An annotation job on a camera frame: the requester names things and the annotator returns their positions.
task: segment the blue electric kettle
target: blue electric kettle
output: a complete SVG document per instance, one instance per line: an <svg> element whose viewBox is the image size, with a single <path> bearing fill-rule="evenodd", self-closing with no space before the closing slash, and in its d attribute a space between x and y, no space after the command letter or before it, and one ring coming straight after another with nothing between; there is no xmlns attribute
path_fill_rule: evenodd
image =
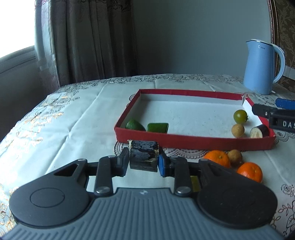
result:
<svg viewBox="0 0 295 240"><path fill-rule="evenodd" d="M279 81L285 70L285 54L277 45L251 39L244 75L244 86L259 94L268 95L274 82ZM275 77L275 52L281 59L281 68Z"/></svg>

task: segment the red cardboard tray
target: red cardboard tray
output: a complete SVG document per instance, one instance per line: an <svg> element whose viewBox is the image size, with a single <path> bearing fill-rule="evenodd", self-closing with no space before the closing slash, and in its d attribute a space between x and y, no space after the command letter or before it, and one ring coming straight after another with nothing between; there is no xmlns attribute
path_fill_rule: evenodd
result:
<svg viewBox="0 0 295 240"><path fill-rule="evenodd" d="M235 93L173 89L140 89L115 125L119 142L128 140L157 141L161 147L198 150L268 150L276 135L251 139L250 130L268 120L252 113L250 98L242 102ZM249 120L244 125L245 137L235 138L231 127L233 114L244 109ZM127 122L136 119L145 128L150 122L169 123L168 133L154 133L125 129Z"/></svg>

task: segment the white embroidered tablecloth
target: white embroidered tablecloth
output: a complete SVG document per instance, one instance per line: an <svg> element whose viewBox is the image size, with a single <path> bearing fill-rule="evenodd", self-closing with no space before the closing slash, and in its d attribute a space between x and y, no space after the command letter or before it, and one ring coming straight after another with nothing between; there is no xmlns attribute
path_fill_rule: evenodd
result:
<svg viewBox="0 0 295 240"><path fill-rule="evenodd" d="M106 155L120 154L124 144L116 141L115 123L133 94L147 88L247 92L255 103L269 106L275 106L277 97L295 100L295 94L277 84L273 88L275 94L258 95L247 90L241 78L228 75L148 75L62 87L20 120L0 143L0 236L15 225L9 198L16 188L78 158L94 162ZM262 168L263 183L278 198L271 225L287 236L295 229L295 134L275 132L277 139L272 150L244 152L243 158ZM206 153L184 149L165 152L189 161L197 161ZM114 190L173 185L172 178L162 178L159 173L130 169L127 173L124 178L113 179ZM91 178L87 190L93 187Z"/></svg>

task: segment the kettle handle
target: kettle handle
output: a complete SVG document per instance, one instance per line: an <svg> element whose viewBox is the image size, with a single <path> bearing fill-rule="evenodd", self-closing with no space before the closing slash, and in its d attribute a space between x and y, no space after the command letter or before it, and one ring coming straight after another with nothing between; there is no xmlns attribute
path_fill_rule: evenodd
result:
<svg viewBox="0 0 295 240"><path fill-rule="evenodd" d="M280 78L282 77L283 73L284 73L284 70L285 70L285 54L284 54L284 51L278 47L277 45L275 44L272 44L273 45L273 48L275 50L275 52L278 53L279 57L280 57L280 60L281 60L281 68L280 68L280 71L278 73L278 75L275 77L275 79L273 80L273 82L277 82L280 80Z"/></svg>

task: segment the brown wallpaper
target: brown wallpaper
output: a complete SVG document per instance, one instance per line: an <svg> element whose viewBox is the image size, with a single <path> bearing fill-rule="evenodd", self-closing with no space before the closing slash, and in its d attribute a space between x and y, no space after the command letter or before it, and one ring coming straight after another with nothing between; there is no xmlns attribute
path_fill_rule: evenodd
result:
<svg viewBox="0 0 295 240"><path fill-rule="evenodd" d="M286 65L295 68L295 8L289 0L275 0L278 14L279 45L285 52ZM279 84L295 93L295 80L282 77Z"/></svg>

